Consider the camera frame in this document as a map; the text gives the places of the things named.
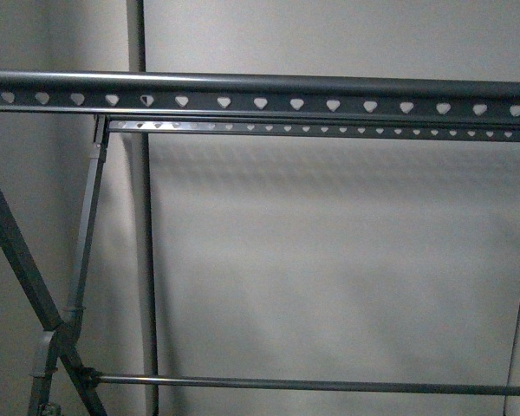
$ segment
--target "metal rod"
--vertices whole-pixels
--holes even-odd
[[[145,5],[143,0],[136,2],[137,7],[137,39],[139,52],[139,71],[146,72],[146,32],[145,32]],[[158,335],[156,332],[156,290],[154,288],[154,254],[153,254],[153,216],[152,216],[152,195],[150,183],[150,147],[148,133],[142,134],[141,139],[142,155],[142,191],[143,191],[143,213],[145,222],[145,271],[146,292],[148,304],[148,327],[150,344],[150,371],[153,375],[158,375]],[[159,389],[152,386],[152,415],[159,413]]]
[[[88,259],[93,241],[94,221],[98,207],[98,196],[101,188],[102,170],[106,162],[107,150],[107,120],[101,115],[96,119],[94,130],[93,151],[88,168],[87,188],[83,199],[79,237],[75,250],[74,271],[68,294],[66,322],[74,325],[75,339],[81,331],[82,304],[87,281]]]
[[[371,383],[356,381],[228,379],[211,377],[174,378],[129,374],[99,374],[94,377],[93,381],[102,384],[148,384],[158,386],[259,388],[270,390],[520,396],[520,387],[463,384]]]
[[[0,88],[115,90],[152,88],[201,92],[360,94],[442,98],[520,98],[520,82],[441,81],[300,75],[162,74],[130,72],[27,72],[0,70]]]

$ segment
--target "vertical metal post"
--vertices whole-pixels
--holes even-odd
[[[99,115],[96,118],[94,126],[93,150],[90,154],[87,187],[85,189],[85,197],[81,210],[79,237],[77,238],[77,247],[75,250],[74,271],[69,287],[68,305],[64,309],[66,312],[65,320],[72,326],[75,340],[79,338],[81,333],[83,297],[85,294],[85,283],[87,282],[88,259],[93,241],[94,221],[96,220],[102,170],[106,162],[108,136],[106,116]]]
[[[136,2],[136,18],[137,18],[137,39],[139,52],[139,72],[146,72],[146,40],[145,40],[145,6],[143,0]],[[143,192],[143,213],[145,230],[144,243],[146,258],[144,259],[145,272],[143,273],[144,282],[147,293],[148,306],[148,329],[150,344],[150,371],[152,374],[158,374],[158,336],[156,333],[156,295],[154,288],[154,259],[153,259],[153,222],[152,222],[152,201],[151,201],[151,185],[150,185],[150,156],[148,145],[148,134],[141,136],[141,155],[142,155],[142,192]],[[158,386],[152,386],[152,408],[153,416],[159,413],[159,389]]]
[[[33,364],[33,384],[29,399],[27,416],[39,416],[49,402],[52,375],[57,370],[58,353],[55,345],[55,332],[45,331],[36,348]]]

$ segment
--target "heart-shaped hole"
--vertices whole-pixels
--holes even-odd
[[[186,95],[178,95],[175,97],[175,102],[177,102],[177,105],[181,108],[185,108],[186,105],[189,103],[189,97]]]
[[[268,100],[263,97],[257,97],[254,99],[254,105],[257,106],[259,110],[264,110],[264,108],[268,105]]]
[[[510,115],[512,117],[520,116],[520,106],[510,106]]]
[[[218,104],[221,108],[227,108],[231,104],[231,98],[218,97]]]
[[[112,106],[115,107],[115,105],[120,101],[120,97],[118,97],[116,94],[108,94],[106,95],[106,102]]]
[[[377,107],[378,103],[375,101],[364,101],[364,109],[369,113],[373,113]]]
[[[447,114],[451,110],[451,104],[448,102],[440,102],[437,106],[437,112],[441,115]]]
[[[35,94],[35,98],[38,102],[40,102],[41,104],[43,104],[44,106],[46,104],[48,104],[49,100],[50,100],[50,96],[46,93],[36,93]]]
[[[327,100],[326,105],[328,106],[330,111],[336,111],[337,108],[341,105],[339,100]]]
[[[404,101],[399,104],[399,107],[400,111],[402,111],[404,114],[408,114],[413,110],[414,104],[409,101]]]
[[[144,94],[140,97],[140,102],[142,102],[145,106],[150,107],[154,102],[154,97],[149,94]]]
[[[300,110],[302,106],[304,105],[304,100],[300,98],[294,98],[290,101],[291,106],[296,110]]]
[[[14,101],[16,100],[16,95],[14,93],[9,93],[9,92],[1,93],[0,96],[2,97],[2,99],[4,101],[6,101],[9,104],[13,104]]]
[[[487,106],[485,104],[476,104],[472,110],[474,110],[475,115],[482,115],[487,111]]]
[[[79,93],[72,93],[69,98],[72,102],[75,103],[76,106],[82,105],[83,102],[85,102],[85,96],[83,94]]]

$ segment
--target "white wall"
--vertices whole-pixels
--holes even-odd
[[[149,71],[520,81],[520,2],[149,0],[145,12]],[[152,157],[164,372],[506,383],[520,145],[184,136],[155,138]],[[163,391],[180,414],[498,416],[504,404]]]

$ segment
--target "metal rack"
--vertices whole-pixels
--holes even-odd
[[[110,133],[520,142],[520,82],[0,71],[0,111],[95,115],[75,270],[63,316],[0,191],[0,245],[44,330],[29,416],[51,410],[58,359],[93,416],[107,414],[95,391],[103,383],[520,396],[520,387],[514,386],[103,374],[84,366],[76,347]]]

